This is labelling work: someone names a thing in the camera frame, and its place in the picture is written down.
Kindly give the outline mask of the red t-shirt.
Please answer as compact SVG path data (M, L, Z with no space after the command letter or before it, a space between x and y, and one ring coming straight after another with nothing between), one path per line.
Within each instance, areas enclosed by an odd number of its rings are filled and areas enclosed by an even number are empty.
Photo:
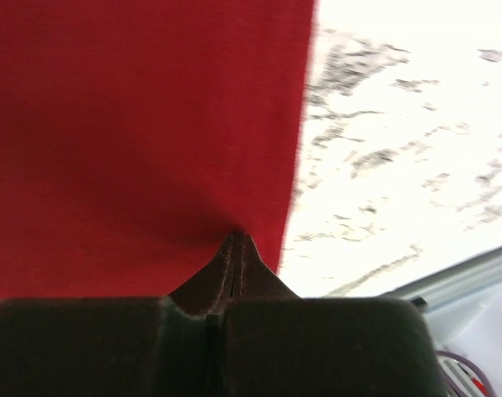
M224 237L276 269L311 1L0 1L0 299L166 294Z

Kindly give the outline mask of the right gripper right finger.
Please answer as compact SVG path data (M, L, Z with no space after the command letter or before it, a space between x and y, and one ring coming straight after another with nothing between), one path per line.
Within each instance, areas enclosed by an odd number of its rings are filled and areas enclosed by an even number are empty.
M232 236L236 273L219 320L220 396L442 396L418 308L392 298L265 295L274 275L249 236Z

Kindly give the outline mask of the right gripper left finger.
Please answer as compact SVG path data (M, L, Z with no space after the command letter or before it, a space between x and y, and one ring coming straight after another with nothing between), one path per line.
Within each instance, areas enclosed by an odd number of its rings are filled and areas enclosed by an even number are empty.
M218 315L230 235L165 297L0 302L0 396L221 396Z

